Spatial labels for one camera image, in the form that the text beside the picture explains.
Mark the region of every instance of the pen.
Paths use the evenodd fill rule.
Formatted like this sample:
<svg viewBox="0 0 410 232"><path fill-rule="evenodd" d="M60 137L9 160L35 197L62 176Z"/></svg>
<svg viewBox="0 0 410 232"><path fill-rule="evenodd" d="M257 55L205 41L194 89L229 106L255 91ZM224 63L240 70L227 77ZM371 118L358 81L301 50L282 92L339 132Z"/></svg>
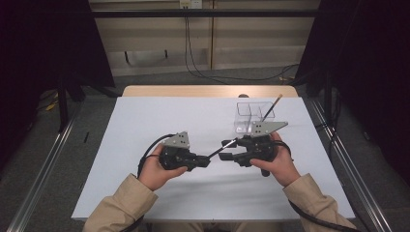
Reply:
<svg viewBox="0 0 410 232"><path fill-rule="evenodd" d="M272 110L274 109L275 105L277 105L277 103L279 102L279 100L281 99L283 95L279 94L277 100L274 102L274 104L272 104L271 108L269 108L268 112L265 114L265 116L262 119L262 122L265 121L266 117L268 117L269 113L272 112Z"/></svg>

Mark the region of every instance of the hand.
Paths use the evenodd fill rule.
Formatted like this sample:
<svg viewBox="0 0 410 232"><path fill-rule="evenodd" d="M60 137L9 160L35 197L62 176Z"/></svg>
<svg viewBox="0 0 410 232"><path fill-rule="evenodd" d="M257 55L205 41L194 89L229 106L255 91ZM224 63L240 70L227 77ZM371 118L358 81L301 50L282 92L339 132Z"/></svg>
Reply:
<svg viewBox="0 0 410 232"><path fill-rule="evenodd" d="M188 170L187 167L179 167L174 170L163 169L158 157L162 147L163 145L159 144L151 154L152 156L145 160L141 174L138 177L139 182L152 191L161 188L168 180L181 176Z"/></svg>
<svg viewBox="0 0 410 232"><path fill-rule="evenodd" d="M281 138L277 132L271 133L272 140L280 140ZM270 171L278 182L287 187L301 177L292 158L286 148L278 146L278 154L273 161L265 161L261 159L251 159L250 164L261 169Z"/></svg>

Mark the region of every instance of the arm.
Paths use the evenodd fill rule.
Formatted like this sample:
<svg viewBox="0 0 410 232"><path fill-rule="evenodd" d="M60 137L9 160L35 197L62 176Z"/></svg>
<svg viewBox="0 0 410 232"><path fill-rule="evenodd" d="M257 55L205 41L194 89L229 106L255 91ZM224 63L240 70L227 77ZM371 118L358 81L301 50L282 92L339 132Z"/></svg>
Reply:
<svg viewBox="0 0 410 232"><path fill-rule="evenodd" d="M112 196L105 197L85 222L83 231L120 231L147 213L157 200L154 190L182 175L186 167L164 170L159 162L160 144L145 160L138 179L130 174Z"/></svg>
<svg viewBox="0 0 410 232"><path fill-rule="evenodd" d="M280 136L276 132L271 134L271 138L281 141ZM278 147L277 157L272 162L252 159L250 163L270 171L278 182L284 186L283 191L288 199L305 213L331 223L356 228L349 220L337 212L337 203L334 198L323 195L310 174L301 177L290 158L289 152L285 148ZM301 221L304 229L309 232L333 231L304 218L301 218Z"/></svg>

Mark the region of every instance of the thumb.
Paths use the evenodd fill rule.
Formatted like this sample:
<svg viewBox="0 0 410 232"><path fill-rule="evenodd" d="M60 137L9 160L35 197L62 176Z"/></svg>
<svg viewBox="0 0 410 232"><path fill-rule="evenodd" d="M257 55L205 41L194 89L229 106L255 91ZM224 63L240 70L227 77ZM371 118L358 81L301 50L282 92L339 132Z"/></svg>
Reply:
<svg viewBox="0 0 410 232"><path fill-rule="evenodd" d="M264 160L261 160L261 159L251 159L249 162L253 166L259 167L259 168L264 169L264 170L269 170L270 162L267 162L267 161L264 161Z"/></svg>
<svg viewBox="0 0 410 232"><path fill-rule="evenodd" d="M171 178L174 178L174 177L181 176L187 170L188 170L188 168L186 166L182 166L182 167L178 167L177 169L174 169L174 170L169 170L168 172L170 173Z"/></svg>

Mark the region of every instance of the beige sleeve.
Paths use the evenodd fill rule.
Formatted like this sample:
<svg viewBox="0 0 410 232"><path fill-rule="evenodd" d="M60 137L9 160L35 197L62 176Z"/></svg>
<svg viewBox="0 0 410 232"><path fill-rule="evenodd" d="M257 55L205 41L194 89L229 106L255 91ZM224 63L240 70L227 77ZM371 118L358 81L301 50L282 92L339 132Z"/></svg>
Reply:
<svg viewBox="0 0 410 232"><path fill-rule="evenodd" d="M302 176L283 189L287 198L305 213L331 223L356 228L349 220L337 212L337 202L331 196L323 195L310 174ZM301 217L305 231L335 231L314 224Z"/></svg>
<svg viewBox="0 0 410 232"><path fill-rule="evenodd" d="M130 174L112 196L105 197L83 231L120 231L147 213L158 197Z"/></svg>

